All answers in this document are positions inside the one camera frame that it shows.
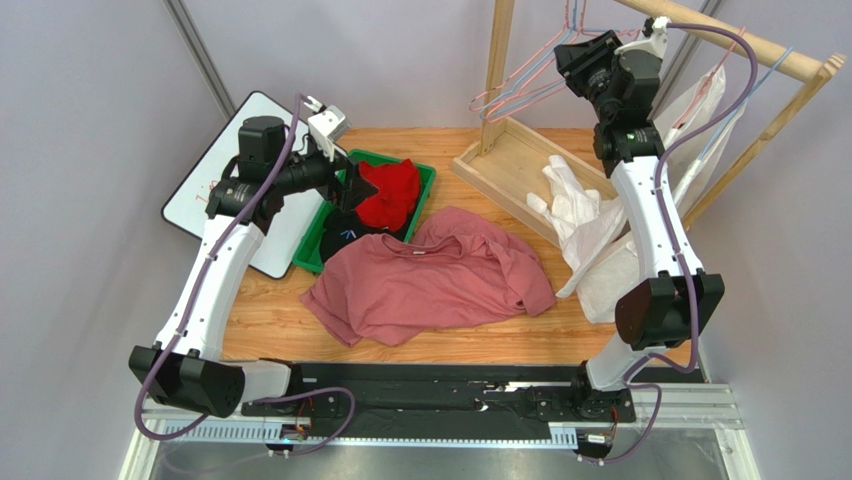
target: whiteboard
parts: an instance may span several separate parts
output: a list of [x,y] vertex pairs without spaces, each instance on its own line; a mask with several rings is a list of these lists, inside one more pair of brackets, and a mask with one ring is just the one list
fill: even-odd
[[[163,206],[163,219],[201,238],[204,222],[207,220],[204,209],[207,207],[210,190],[222,177],[222,170],[228,161],[239,153],[237,133],[240,126],[245,119],[260,115],[279,117],[287,125],[290,125],[293,118],[287,109],[266,94],[257,91],[250,93]],[[308,125],[300,120],[296,128],[294,150],[304,153],[302,136],[306,133]],[[316,190],[285,197],[284,208],[275,215],[269,234],[252,258],[251,266],[272,278],[283,277],[293,260],[302,235],[307,231],[322,202],[322,196]]]

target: wooden rod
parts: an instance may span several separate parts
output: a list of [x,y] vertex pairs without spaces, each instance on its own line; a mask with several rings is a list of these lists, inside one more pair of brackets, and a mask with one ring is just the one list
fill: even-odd
[[846,61],[844,55],[835,53],[823,65],[820,66],[817,74],[813,76],[807,83],[802,85],[798,92],[790,100],[790,103],[781,110],[778,115],[769,122],[769,125],[751,142],[751,145],[743,151],[739,158],[731,165],[731,168],[722,175],[722,178],[707,192],[701,200],[695,204],[692,209],[687,212],[683,218],[683,225],[686,228],[692,226],[695,219],[707,210],[707,207],[728,187],[728,185],[737,178],[745,167],[754,160],[754,157],[760,154],[761,151],[778,135],[793,117],[802,110],[814,95],[828,83],[829,80],[837,73],[843,63]]
[[[634,10],[640,11],[651,17],[669,17],[674,23],[701,23],[714,27],[724,28],[729,32],[739,33],[740,28],[728,25],[725,22],[716,20],[713,17],[708,17],[703,13],[696,12],[689,7],[670,2],[668,0],[615,0],[616,2],[626,5]],[[708,42],[715,43],[723,48],[728,48],[731,41],[721,35],[702,32],[697,30],[689,30],[690,34],[695,35]],[[786,47],[782,47],[776,43],[765,40],[748,32],[743,35],[743,38],[754,49],[757,54],[757,61],[761,65],[771,67],[775,62],[784,55],[787,51]],[[745,56],[745,51],[739,46],[734,50],[741,56]],[[784,62],[778,67],[778,71],[795,78],[800,82],[807,82],[813,78],[822,67],[822,62],[807,55],[797,52],[790,52],[790,55],[784,59]]]
[[[503,83],[506,70],[506,53],[509,51],[509,32],[512,30],[512,13],[515,0],[495,0],[494,23],[491,25],[491,50],[488,54],[488,76],[485,77],[485,99],[483,105],[500,94],[495,90]],[[494,140],[506,130],[506,120],[497,123],[482,121],[482,137],[479,142],[479,155],[484,156],[494,146]]]

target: metal pole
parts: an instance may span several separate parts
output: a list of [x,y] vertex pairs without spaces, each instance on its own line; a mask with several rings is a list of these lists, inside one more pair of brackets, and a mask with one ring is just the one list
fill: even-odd
[[189,10],[187,10],[183,0],[163,0],[163,3],[174,19],[175,25],[183,36],[184,41],[186,41],[189,52],[201,70],[201,74],[204,76],[207,86],[210,87],[213,98],[219,104],[222,114],[225,115],[225,118],[231,118],[236,113],[237,108],[228,94],[227,88],[225,88],[222,77],[219,76],[219,72],[213,64],[213,59],[207,52],[204,42],[201,40],[201,35],[198,33],[198,29],[189,15]]

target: black base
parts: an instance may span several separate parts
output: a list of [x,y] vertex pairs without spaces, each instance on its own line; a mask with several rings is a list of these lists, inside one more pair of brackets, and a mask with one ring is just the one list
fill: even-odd
[[[350,437],[547,440],[547,422],[556,417],[566,422],[590,420],[568,408],[570,387],[499,391],[509,382],[570,382],[577,366],[302,363],[301,367],[306,391],[341,386],[355,394],[357,414],[346,431]],[[703,383],[704,379],[698,371],[681,375],[670,368],[648,367],[636,381]],[[275,415],[274,409],[255,407],[260,406],[246,407],[243,414]],[[329,402],[327,396],[317,397],[314,409],[312,434],[328,435],[346,416],[348,398],[335,395]],[[624,403],[617,411],[619,423],[635,422],[635,414]],[[592,421],[611,423],[612,415],[608,410]]]

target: black garment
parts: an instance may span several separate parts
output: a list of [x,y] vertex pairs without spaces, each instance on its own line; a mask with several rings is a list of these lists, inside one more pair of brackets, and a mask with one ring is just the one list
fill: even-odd
[[327,262],[341,248],[364,235],[387,233],[400,241],[405,241],[405,234],[408,232],[409,225],[411,225],[411,216],[408,217],[405,225],[396,232],[372,228],[361,223],[361,219],[358,218],[358,214],[354,210],[343,213],[339,208],[335,208],[325,217],[325,222],[323,223],[325,232],[320,239],[320,258],[322,259],[322,263]]

